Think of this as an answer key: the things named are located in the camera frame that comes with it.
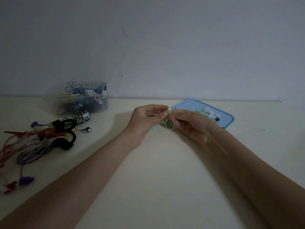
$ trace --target table surface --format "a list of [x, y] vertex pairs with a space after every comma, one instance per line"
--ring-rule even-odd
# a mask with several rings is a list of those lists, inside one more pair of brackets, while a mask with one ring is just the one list
[[[55, 149], [26, 165], [35, 182], [0, 195], [0, 219], [37, 191], [82, 162], [118, 135], [135, 107], [177, 100], [110, 99], [109, 109], [92, 114], [92, 132], [77, 132], [74, 146]], [[0, 97], [1, 130], [25, 131], [34, 121], [56, 119], [38, 97]], [[205, 101], [232, 114], [227, 130], [287, 177], [305, 187], [304, 113], [280, 102]], [[9, 137], [1, 134], [3, 144]], [[15, 158], [0, 170], [16, 180]], [[158, 126], [133, 150], [76, 226], [82, 228], [267, 228], [241, 191], [208, 154], [178, 129]]]

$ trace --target blue tray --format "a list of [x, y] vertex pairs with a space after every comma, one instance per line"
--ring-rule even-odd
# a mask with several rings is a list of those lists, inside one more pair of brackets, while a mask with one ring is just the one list
[[177, 103], [173, 106], [173, 109], [187, 109], [190, 111], [196, 111], [204, 109], [206, 107], [211, 109], [214, 114], [220, 114], [220, 120], [215, 121], [220, 127], [227, 128], [235, 120], [234, 116], [232, 116], [231, 114], [195, 99], [187, 99], [180, 103]]

